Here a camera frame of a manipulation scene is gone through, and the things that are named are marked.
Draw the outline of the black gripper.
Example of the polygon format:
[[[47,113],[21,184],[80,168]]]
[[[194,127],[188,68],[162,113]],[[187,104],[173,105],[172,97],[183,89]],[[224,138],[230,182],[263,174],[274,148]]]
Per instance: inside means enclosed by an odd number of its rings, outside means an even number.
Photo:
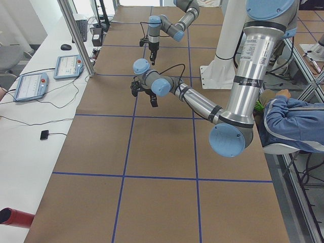
[[[148,44],[149,50],[151,51],[150,61],[151,61],[152,65],[155,65],[156,54],[157,54],[157,52],[159,50],[159,38],[158,37],[153,37],[153,38],[144,37],[144,38],[141,38],[140,41],[139,41],[139,45],[142,47],[142,46],[144,46],[144,44]]]
[[[157,102],[157,96],[156,94],[153,93],[151,89],[145,89],[142,87],[140,82],[133,78],[133,81],[131,82],[131,93],[134,97],[137,97],[140,92],[145,92],[147,95],[150,96],[150,104],[153,108],[158,107],[158,102]]]

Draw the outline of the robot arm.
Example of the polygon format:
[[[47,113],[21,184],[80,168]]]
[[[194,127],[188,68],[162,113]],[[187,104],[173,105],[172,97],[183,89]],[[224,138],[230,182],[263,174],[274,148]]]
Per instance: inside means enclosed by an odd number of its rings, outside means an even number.
[[[173,1],[173,3],[185,13],[183,17],[174,24],[168,20],[166,15],[150,16],[147,22],[148,33],[140,39],[139,45],[141,47],[144,46],[144,44],[149,45],[149,50],[151,51],[150,61],[152,65],[155,65],[157,52],[159,50],[160,32],[163,31],[175,41],[179,42],[184,36],[184,31],[199,16],[199,4],[197,1],[179,0]]]
[[[262,88],[275,44],[292,37],[297,28],[298,1],[223,1],[224,22],[214,60],[200,67],[205,89],[230,89],[226,108],[213,103],[180,77],[164,76],[152,69],[159,35],[166,33],[180,41],[185,30],[199,16],[197,1],[175,1],[184,16],[172,23],[165,15],[150,16],[148,35],[141,39],[151,50],[149,60],[138,59],[131,84],[133,96],[145,92],[151,105],[169,93],[185,102],[193,111],[213,123],[209,135],[212,149],[224,157],[243,152],[253,139],[253,109]]]

